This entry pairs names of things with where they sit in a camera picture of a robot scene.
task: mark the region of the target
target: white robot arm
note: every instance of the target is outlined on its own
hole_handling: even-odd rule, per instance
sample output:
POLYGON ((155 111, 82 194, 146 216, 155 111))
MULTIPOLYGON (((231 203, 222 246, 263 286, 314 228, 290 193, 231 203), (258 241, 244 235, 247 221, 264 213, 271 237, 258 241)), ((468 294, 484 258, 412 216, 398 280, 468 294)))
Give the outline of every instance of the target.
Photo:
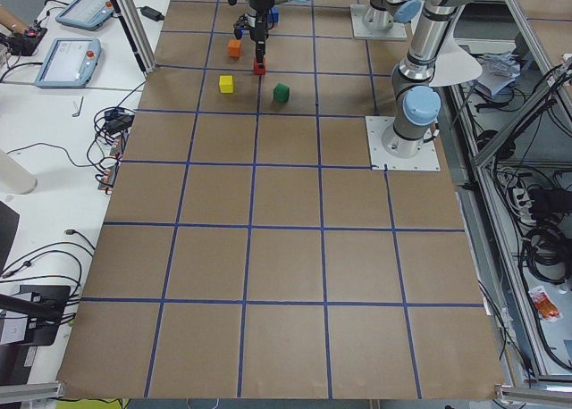
MULTIPOLYGON (((230 5, 237 0, 228 0, 230 5)), ((264 66, 265 41, 268 37, 268 12, 279 3, 307 0, 248 0, 249 9, 238 30, 247 29, 257 43, 257 64, 264 66)), ((412 0, 385 0, 388 4, 412 0)), ((391 154, 413 156, 426 129, 441 109, 439 96, 429 88, 435 61, 445 39, 454 30, 458 9, 475 0, 425 1, 408 53, 396 65, 391 76, 398 113, 392 128, 383 135, 383 143, 391 154)))

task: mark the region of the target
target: blue and white device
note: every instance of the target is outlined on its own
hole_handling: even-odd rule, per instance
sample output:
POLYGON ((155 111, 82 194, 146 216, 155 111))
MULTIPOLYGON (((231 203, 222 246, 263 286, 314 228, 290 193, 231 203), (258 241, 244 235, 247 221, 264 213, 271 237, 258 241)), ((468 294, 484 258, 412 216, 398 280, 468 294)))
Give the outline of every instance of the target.
POLYGON ((101 55, 97 38, 56 38, 39 69, 39 88, 84 88, 101 55))
POLYGON ((69 27, 93 31, 111 18, 114 7, 109 0, 73 0, 55 20, 69 27))

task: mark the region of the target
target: white cylinder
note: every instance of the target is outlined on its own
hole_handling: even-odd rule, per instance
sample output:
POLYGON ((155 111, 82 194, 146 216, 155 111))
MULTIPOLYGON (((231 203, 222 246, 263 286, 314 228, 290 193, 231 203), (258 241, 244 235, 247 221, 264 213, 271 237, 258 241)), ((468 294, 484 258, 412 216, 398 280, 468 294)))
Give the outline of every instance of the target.
POLYGON ((0 181, 19 195, 33 191, 38 185, 36 177, 2 150, 0 150, 0 181))

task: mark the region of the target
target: yellow cube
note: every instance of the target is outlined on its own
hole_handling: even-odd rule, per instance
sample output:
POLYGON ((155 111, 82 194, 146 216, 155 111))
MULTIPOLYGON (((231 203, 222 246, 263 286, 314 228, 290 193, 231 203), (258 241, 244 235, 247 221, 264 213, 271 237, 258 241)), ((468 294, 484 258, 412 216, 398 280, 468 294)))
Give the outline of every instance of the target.
POLYGON ((221 89, 221 94, 233 94, 234 79, 232 76, 220 76, 218 79, 218 87, 221 89))

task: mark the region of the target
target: black connector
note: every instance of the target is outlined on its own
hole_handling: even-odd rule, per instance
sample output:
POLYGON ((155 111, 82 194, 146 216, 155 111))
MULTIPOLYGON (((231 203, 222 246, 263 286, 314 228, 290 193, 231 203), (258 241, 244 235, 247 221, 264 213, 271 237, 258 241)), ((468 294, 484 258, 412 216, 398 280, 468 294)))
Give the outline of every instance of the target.
POLYGON ((104 125, 104 130, 109 135, 115 135, 123 130, 126 130, 131 127, 133 124, 133 119, 135 116, 132 114, 124 114, 123 116, 118 117, 117 119, 113 119, 108 121, 104 125))
POLYGON ((159 22, 164 19, 164 16, 158 10, 152 9, 148 5, 141 7, 141 14, 151 21, 159 22))

